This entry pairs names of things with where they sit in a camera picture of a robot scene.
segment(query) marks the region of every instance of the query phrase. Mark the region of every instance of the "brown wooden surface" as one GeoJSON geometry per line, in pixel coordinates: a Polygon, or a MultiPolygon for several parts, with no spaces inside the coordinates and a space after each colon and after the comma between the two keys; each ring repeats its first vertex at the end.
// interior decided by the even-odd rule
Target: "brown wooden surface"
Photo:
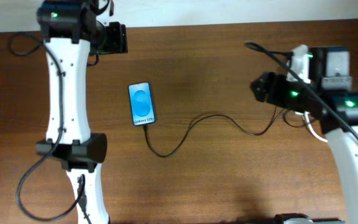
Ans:
{"type": "MultiPolygon", "coordinates": [[[[21,214],[14,192],[39,159],[35,142],[48,125],[48,71],[41,50],[10,55],[9,35],[0,34],[0,223],[35,223],[21,214]]],[[[150,138],[161,153],[172,150],[189,122],[205,112],[232,116],[251,131],[263,129],[273,106],[255,101],[249,83],[278,66],[243,47],[246,40],[272,50],[348,46],[358,90],[358,20],[129,29],[129,53],[103,56],[87,71],[91,130],[108,136],[102,180],[114,222],[219,223],[289,212],[346,217],[329,148],[282,119],[261,137],[241,133],[228,120],[209,119],[169,159],[153,155],[142,128],[133,126],[127,86],[148,81],[157,111],[150,138]]],[[[49,217],[72,203],[73,192],[60,164],[47,161],[28,178],[22,198],[30,211],[49,217]]],[[[57,223],[76,219],[73,212],[57,223]]]]}

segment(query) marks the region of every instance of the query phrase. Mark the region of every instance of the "smartphone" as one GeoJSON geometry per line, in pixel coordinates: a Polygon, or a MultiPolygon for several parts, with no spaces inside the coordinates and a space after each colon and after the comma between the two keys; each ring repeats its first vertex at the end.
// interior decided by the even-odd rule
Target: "smartphone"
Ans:
{"type": "Polygon", "coordinates": [[[149,83],[133,84],[128,87],[128,90],[134,125],[154,123],[154,107],[149,83]]]}

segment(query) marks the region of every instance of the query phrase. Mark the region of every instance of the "phone screen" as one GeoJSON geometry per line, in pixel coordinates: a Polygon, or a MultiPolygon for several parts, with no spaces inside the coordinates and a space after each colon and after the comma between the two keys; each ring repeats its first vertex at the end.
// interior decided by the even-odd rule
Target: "phone screen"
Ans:
{"type": "Polygon", "coordinates": [[[133,84],[128,89],[134,125],[154,123],[155,116],[149,83],[133,84]]]}

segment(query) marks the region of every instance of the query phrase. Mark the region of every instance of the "green led indicator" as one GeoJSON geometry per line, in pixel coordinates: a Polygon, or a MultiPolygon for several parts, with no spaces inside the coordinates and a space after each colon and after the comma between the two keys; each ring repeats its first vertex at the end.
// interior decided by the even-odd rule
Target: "green led indicator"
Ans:
{"type": "Polygon", "coordinates": [[[354,106],[356,105],[354,102],[352,102],[352,101],[350,101],[350,100],[346,100],[346,101],[345,101],[345,104],[346,104],[346,106],[348,106],[348,107],[354,107],[354,106]]]}
{"type": "Polygon", "coordinates": [[[291,91],[290,94],[292,97],[297,97],[299,95],[297,91],[291,91]]]}

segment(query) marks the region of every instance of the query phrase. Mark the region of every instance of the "white wall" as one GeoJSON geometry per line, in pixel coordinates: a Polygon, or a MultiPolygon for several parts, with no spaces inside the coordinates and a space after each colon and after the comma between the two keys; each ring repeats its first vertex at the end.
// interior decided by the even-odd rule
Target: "white wall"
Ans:
{"type": "MultiPolygon", "coordinates": [[[[0,0],[0,32],[39,30],[42,0],[0,0]]],[[[358,0],[115,0],[128,27],[358,18],[358,0]]]]}

